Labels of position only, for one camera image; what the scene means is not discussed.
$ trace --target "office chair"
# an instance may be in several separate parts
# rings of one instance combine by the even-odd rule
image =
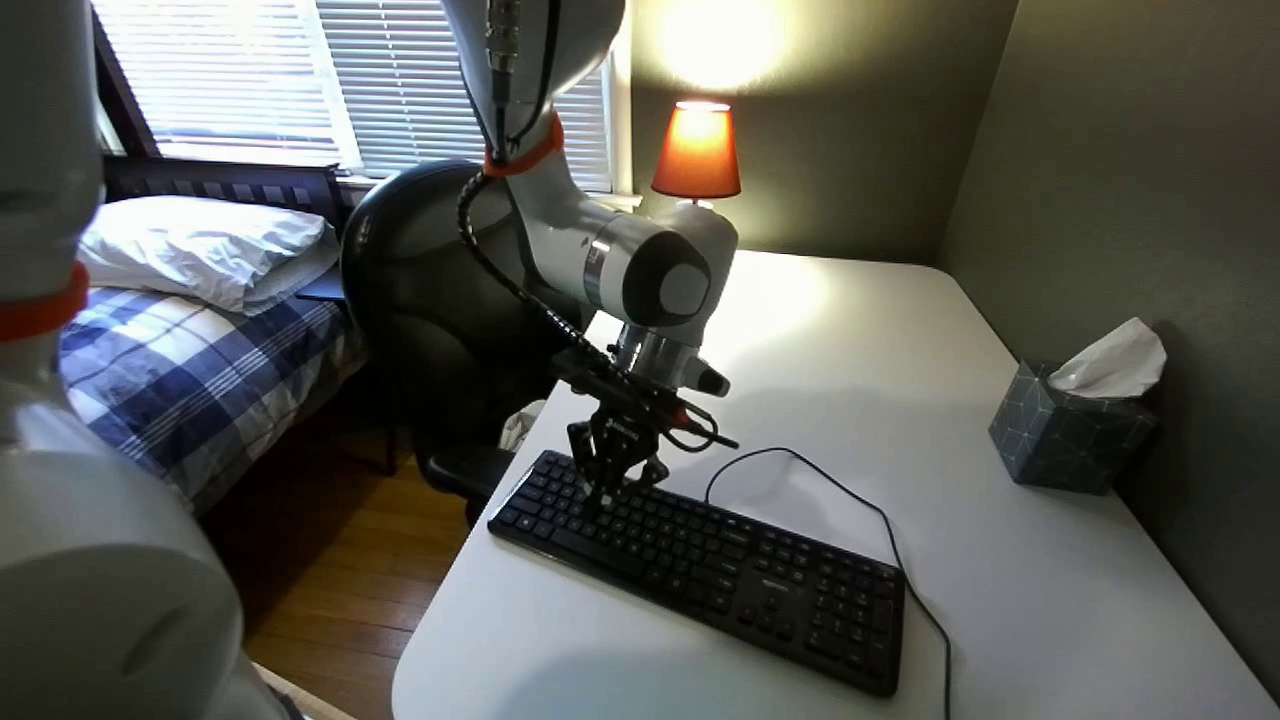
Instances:
[[[398,422],[408,422],[430,485],[479,514],[509,469],[504,419],[549,395],[549,358],[567,343],[536,307],[501,289],[458,232],[458,197],[475,165],[415,165],[374,187],[343,223],[343,285],[374,348],[374,376]],[[474,202],[492,265],[584,329],[584,307],[536,289],[504,185]]]

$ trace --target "white desk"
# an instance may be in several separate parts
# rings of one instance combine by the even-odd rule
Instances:
[[[743,449],[792,442],[883,503],[958,638],[958,720],[1280,717],[1115,497],[1015,489],[990,438],[1014,354],[932,266],[739,252],[705,354]],[[587,399],[557,387],[495,503]],[[702,493],[731,452],[665,452]],[[878,514],[802,463],[752,460],[717,499],[890,556]],[[940,717],[940,638],[909,603],[893,701],[792,667],[475,523],[398,667],[400,720]]]

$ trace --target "blue checkered blanket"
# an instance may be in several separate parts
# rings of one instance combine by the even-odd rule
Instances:
[[[192,509],[226,497],[358,354],[351,315],[332,299],[226,315],[183,295],[93,289],[60,336],[82,419]]]

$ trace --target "pillow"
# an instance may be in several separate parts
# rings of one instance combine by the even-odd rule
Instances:
[[[115,200],[82,236],[93,285],[195,295],[226,311],[262,311],[337,256],[337,232],[315,210],[208,197]]]

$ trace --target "orange lamp shade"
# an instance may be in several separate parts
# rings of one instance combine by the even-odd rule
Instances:
[[[653,187],[665,197],[737,197],[737,120],[722,100],[681,100],[655,156]]]

